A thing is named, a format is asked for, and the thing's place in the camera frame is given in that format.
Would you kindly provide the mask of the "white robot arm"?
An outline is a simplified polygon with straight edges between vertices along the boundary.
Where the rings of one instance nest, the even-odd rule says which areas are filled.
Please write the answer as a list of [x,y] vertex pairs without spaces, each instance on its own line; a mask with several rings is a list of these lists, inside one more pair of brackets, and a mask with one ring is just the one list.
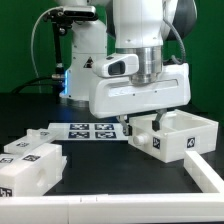
[[186,52],[163,59],[167,40],[180,42],[197,20],[194,0],[55,0],[69,15],[103,6],[106,21],[72,21],[72,63],[66,100],[84,100],[97,118],[115,117],[125,133],[125,117],[190,100]]

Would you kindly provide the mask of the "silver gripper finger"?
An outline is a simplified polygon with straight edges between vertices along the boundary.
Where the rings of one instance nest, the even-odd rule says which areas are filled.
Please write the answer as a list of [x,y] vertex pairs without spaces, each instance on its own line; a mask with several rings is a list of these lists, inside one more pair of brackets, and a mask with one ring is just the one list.
[[119,115],[118,117],[117,117],[117,120],[118,120],[118,122],[122,125],[122,127],[123,127],[123,134],[125,135],[125,136],[128,136],[129,135],[129,126],[128,126],[128,124],[126,123],[126,119],[127,119],[127,117],[125,116],[125,115]]
[[160,121],[163,117],[163,115],[167,112],[167,109],[160,109],[157,110],[157,115],[156,118],[152,121],[152,129],[154,131],[159,131],[160,130]]

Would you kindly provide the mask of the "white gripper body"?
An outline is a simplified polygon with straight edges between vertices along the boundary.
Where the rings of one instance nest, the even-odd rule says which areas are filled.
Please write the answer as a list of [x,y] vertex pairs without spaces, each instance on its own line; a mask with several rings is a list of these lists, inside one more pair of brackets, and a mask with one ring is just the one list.
[[168,65],[155,82],[133,85],[128,77],[96,77],[90,85],[90,112],[107,118],[186,105],[191,97],[189,65]]

